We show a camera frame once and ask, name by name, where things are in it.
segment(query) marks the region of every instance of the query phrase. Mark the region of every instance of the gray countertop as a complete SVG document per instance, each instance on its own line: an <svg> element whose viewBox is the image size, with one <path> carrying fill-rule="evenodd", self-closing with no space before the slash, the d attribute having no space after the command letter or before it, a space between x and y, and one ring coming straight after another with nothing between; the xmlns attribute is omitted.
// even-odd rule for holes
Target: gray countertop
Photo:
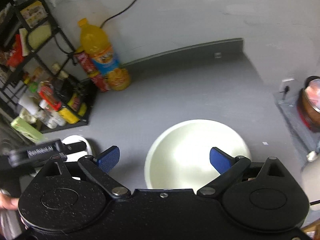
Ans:
<svg viewBox="0 0 320 240"><path fill-rule="evenodd" d="M301 183L303 160L271 92L242 52L214 59L203 47L141 61L129 70L130 87L98 94L89 126L52 132L47 139L78 134L95 141L99 151L119 146L121 158L110 175L133 190L146 187L144 161L163 131L186 120L210 119L238 132L253 161L277 156Z"/></svg>

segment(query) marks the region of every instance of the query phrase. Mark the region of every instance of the yellow container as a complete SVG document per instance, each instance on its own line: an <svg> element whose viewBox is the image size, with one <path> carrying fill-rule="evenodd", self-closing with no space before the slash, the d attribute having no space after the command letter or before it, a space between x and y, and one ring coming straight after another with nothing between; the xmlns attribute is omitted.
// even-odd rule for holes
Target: yellow container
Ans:
<svg viewBox="0 0 320 240"><path fill-rule="evenodd" d="M78 22L81 28L80 42L113 90L124 90L130 85L128 71L119 67L119 59L114 52L106 33L95 25L90 25L86 18Z"/></svg>

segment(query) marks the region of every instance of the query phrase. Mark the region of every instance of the red snack package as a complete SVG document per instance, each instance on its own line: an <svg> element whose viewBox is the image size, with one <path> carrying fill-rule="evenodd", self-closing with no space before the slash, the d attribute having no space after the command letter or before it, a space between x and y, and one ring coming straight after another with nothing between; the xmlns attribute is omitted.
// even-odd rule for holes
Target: red snack package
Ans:
<svg viewBox="0 0 320 240"><path fill-rule="evenodd" d="M7 60L7 66L15 68L23 61L23 59L20 35L16 34L16 44L12 51L12 56Z"/></svg>
<svg viewBox="0 0 320 240"><path fill-rule="evenodd" d="M91 78L92 82L100 89L101 92L106 92L110 90L107 80L101 75L99 70L94 66L90 60L88 54L81 49L76 50L74 54L79 63L81 64L83 70L87 73L88 77Z"/></svg>

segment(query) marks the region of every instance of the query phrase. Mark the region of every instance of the storage rack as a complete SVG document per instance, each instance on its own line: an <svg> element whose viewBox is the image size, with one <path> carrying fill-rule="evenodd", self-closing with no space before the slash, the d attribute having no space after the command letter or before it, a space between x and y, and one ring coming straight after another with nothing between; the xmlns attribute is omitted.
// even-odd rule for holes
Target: storage rack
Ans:
<svg viewBox="0 0 320 240"><path fill-rule="evenodd" d="M23 18L22 14L20 13L21 10L23 10L24 8L28 7L29 5L31 5L32 3L34 3L35 1L40 1L42 3L42 5L44 6L44 9L47 13L47 17L44 18L43 20L39 21L37 23L37 25L35 25L33 28L30 28L28 23L25 21L25 19ZM57 78L60 74L60 72L63 70L63 68L67 65L67 63L70 60L74 61L73 58L73 53L70 53L69 55L67 55L66 60L63 62L63 64L61 65L61 68L59 71L57 71L57 73L53 73L48 66L41 60L41 58L39 57L39 55L37 54L52 38L54 38L58 33L61 35L61 37L63 38L63 40L66 42L66 44L69 46L71 51L75 51L75 48L73 47L73 45L71 44L71 42L68 40L68 38L66 37L66 35L64 34L64 32L61 30L61 28L59 27L59 25L57 24L56 20L54 19L54 17L52 16L50 9L48 7L48 5L46 4L46 2L44 0L28 0L26 2L23 2L19 5L16 5L13 0L11 0L12 2L12 6L9 8L9 11L3 21L3 23L0 25L0 32L1 29L4 28L4 25L8 24L10 19L16 15L16 17L18 18L19 22L21 23L21 25L23 26L23 28L25 28L28 31L27 37L26 37L26 46L28 48L28 50L30 51L29 55L24 57L24 60L22 63L20 63L15 70L11 73L11 75L8 77L8 79L6 80L6 82L3 84L3 86L0 88L0 92L8 99L8 102L12 103L15 107L18 106L18 99L24 94L24 92L27 90L27 86L26 85L22 85L20 88L18 88L17 91L13 92L10 88L14 86L14 83L17 83L20 79L21 79L21 73L23 71L23 67L31 60L31 59L35 59L38 64L52 77L52 78ZM51 36L45 41L43 42L37 49L32 49L32 47L30 46L29 42L28 42L28 36L29 34L35 30L37 27L43 25L44 23L48 22L51 26ZM89 123L89 116L91 113L91 109L92 109L92 105L94 103L95 100L95 96L97 93L97 87L92 83L92 81L90 79L85 79L83 81L80 81L80 83L82 85L84 85L86 87L86 91L87 93L84 94L84 96L82 96L80 98L80 103L79 106L81 106L82 103L86 103L87 105L87 111L85 113L85 115L83 117L78 115L78 111L74 111L70 106L67 105L67 102L63 102L62 100L60 100L62 102L62 107L66 107L69 111L71 111L74 115L76 115L80 121L78 121L75 124L66 124L64 126L58 126L55 129L49 129L48 127L46 127L45 125L42 125L41 128L41 132L42 133L47 133L47 132L52 132L52 131L57 131L57 130L64 130L64 129L68 129L68 128L73 128L73 127L78 127L78 126L84 126L84 125L88 125ZM4 100L2 100L0 98L0 107L11 117L11 118L16 118L18 116L18 114L11 108L8 106L8 103L5 102Z"/></svg>

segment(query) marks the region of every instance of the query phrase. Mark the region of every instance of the black metal shelf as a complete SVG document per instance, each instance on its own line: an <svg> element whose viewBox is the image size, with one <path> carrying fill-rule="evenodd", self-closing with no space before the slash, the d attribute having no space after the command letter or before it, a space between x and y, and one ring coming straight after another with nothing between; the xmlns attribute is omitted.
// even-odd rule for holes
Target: black metal shelf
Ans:
<svg viewBox="0 0 320 240"><path fill-rule="evenodd" d="M28 25L28 23L25 21L25 19L23 18L21 11L28 7L29 5L31 5L32 3L39 1L42 3L42 5L44 6L44 9L47 13L46 18L40 20L33 28L30 28L30 26ZM69 41L69 39L66 37L66 35L64 34L64 32L61 30L61 28L59 27L59 25L57 24L56 20L54 19L54 17L52 16L47 4L45 3L44 0L28 0L24 3L21 3L19 5L16 5L13 3L13 5L10 8L10 11L7 13L7 16L5 18L6 22L9 22L10 19L12 17L14 17L14 15L17 17L17 19L19 20L19 22L21 23L21 25L23 26L23 28L25 28L28 31L28 34L26 36L26 46L27 49L30 51L29 55L24 57L24 60L21 64L19 64L15 70L11 73L11 75L8 77L8 79L6 80L6 82L4 83L4 85L0 88L0 92L8 99L8 102L12 103L15 108L18 106L18 103L13 101L13 97L16 97L17 99L19 99L17 97L17 94L23 94L26 89L28 88L26 85L23 85L21 88L18 88L17 91L15 91L14 93L8 88L8 86L12 83L12 82L17 82L17 79L19 78L19 75L21 74L21 72L23 71L24 66L30 62L31 59L35 59L37 61L37 63L42 67L43 70L45 70L52 78L57 78L60 74L60 72L63 70L63 68L67 65L67 63L69 62L69 60L73 60L73 54L70 53L69 55L66 55L67 58L66 60L62 63L62 66L60 68L59 71L53 73L53 71L42 61L42 59L39 57L38 52L44 48L44 46L52 39L54 38L58 33L62 36L63 40L66 42L66 44L69 46L70 51L75 51L75 48L73 47L73 45L71 44L71 42ZM38 48L33 49L29 42L28 42L28 36L30 35L30 33L35 30L37 27L45 24L45 23L49 23L51 26L51 36L44 41ZM82 82L88 82L87 85L87 91L88 93L86 93L85 96L80 98L80 105L84 102L87 105L87 111L85 113L85 115L83 117L78 115L78 109L76 111L74 111L70 106L67 105L68 102L63 102L61 99L59 99L62 103L63 107L66 107L69 111L71 111L75 116L77 116L80 121L78 121L75 124L66 124L64 126L58 126L55 129L49 129L48 127L46 127L45 125L43 125L43 127L41 128L41 132L42 133L48 133L48 132L52 132L52 131L57 131L57 130L64 130L64 129L69 129L69 128L73 128L73 127L79 127L79 126L83 126L83 125L88 125L89 122L89 117L91 114L91 110L92 110L92 105L93 105L93 101L95 99L95 95L97 93L97 87L93 84L93 82L89 79L87 81L81 81ZM12 96L9 96L5 93L6 90L9 90L10 93L12 93ZM6 103L4 100L2 100L0 98L0 105L5 105L8 104ZM18 113L16 113L15 111L6 111L9 116L11 116L13 119L16 118L18 116Z"/></svg>

